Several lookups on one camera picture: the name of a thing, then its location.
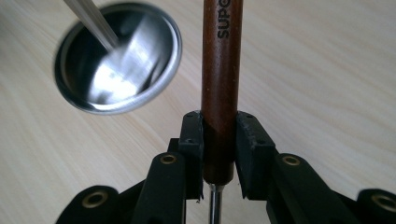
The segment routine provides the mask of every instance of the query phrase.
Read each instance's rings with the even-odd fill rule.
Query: wooden handle
[[[233,179],[243,0],[205,0],[203,84],[204,179]]]

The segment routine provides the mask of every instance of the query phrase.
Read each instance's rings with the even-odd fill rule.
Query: metal cup
[[[176,23],[157,7],[142,3],[101,9],[119,38],[110,52],[78,22],[55,60],[55,80],[63,97],[93,114],[138,108],[170,83],[181,58]]]

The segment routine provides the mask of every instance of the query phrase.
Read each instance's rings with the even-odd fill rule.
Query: screw hole
[[[108,194],[104,190],[97,190],[94,193],[87,195],[82,200],[82,206],[85,208],[95,208],[107,201]]]
[[[195,143],[195,141],[193,139],[191,139],[191,138],[187,138],[186,139],[186,143]]]
[[[381,208],[396,213],[396,202],[390,197],[383,194],[375,194],[372,196],[372,200]]]
[[[177,158],[174,155],[164,155],[161,157],[161,162],[165,165],[175,163],[176,161]]]
[[[297,166],[300,165],[300,161],[293,157],[293,156],[284,156],[282,161],[285,162],[287,165]]]

